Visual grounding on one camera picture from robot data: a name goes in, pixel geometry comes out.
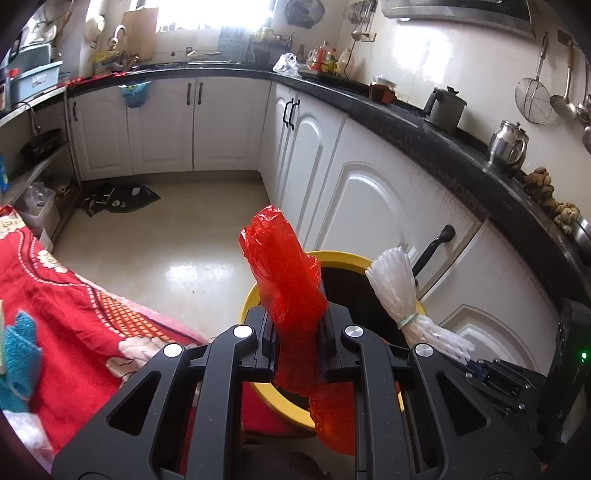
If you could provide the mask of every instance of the tile floor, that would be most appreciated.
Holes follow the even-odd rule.
[[[238,321],[254,278],[238,244],[269,202],[262,181],[149,184],[161,199],[131,213],[75,211],[54,256],[108,291],[206,337]]]

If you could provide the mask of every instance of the white cabinet door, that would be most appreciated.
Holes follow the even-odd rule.
[[[417,277],[420,297],[452,264],[480,222],[446,188],[400,150],[347,119],[316,203],[300,232],[304,249],[340,250],[374,260],[401,246],[412,263],[451,224],[456,235],[440,245]]]
[[[343,112],[315,98],[298,95],[291,115],[295,128],[281,166],[277,203],[301,244],[311,221],[305,213],[317,203],[345,118]]]
[[[271,82],[237,77],[196,80],[195,170],[256,170]]]
[[[548,373],[558,313],[490,221],[421,302],[434,322],[476,345],[474,359],[501,358]]]
[[[134,174],[193,170],[195,79],[153,80],[148,98],[129,108]]]
[[[126,107],[119,87],[69,100],[76,165],[81,180],[131,175]]]
[[[269,200],[273,204],[278,202],[281,167],[291,134],[291,127],[287,125],[287,120],[291,104],[296,100],[296,91],[277,82],[272,83],[265,126],[262,131],[258,171],[261,173]]]

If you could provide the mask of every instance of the bright window light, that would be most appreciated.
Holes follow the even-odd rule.
[[[269,0],[147,0],[146,7],[159,7],[158,28],[176,24],[176,28],[239,27],[257,30],[272,18]]]

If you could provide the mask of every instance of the silver screw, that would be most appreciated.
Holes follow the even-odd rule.
[[[415,348],[414,351],[419,356],[428,357],[433,354],[433,347],[431,345],[427,345],[426,343],[419,343]]]
[[[238,338],[246,338],[252,335],[252,327],[250,325],[238,325],[234,328],[234,336]]]
[[[363,329],[359,325],[349,325],[345,328],[345,335],[357,338],[363,335]]]
[[[177,343],[169,343],[164,347],[164,355],[170,358],[174,358],[183,353],[183,347]]]

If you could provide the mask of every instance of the blue towel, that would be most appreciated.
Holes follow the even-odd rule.
[[[0,410],[29,411],[41,369],[36,330],[35,320],[25,312],[18,312],[14,325],[4,330],[6,375],[0,375]]]

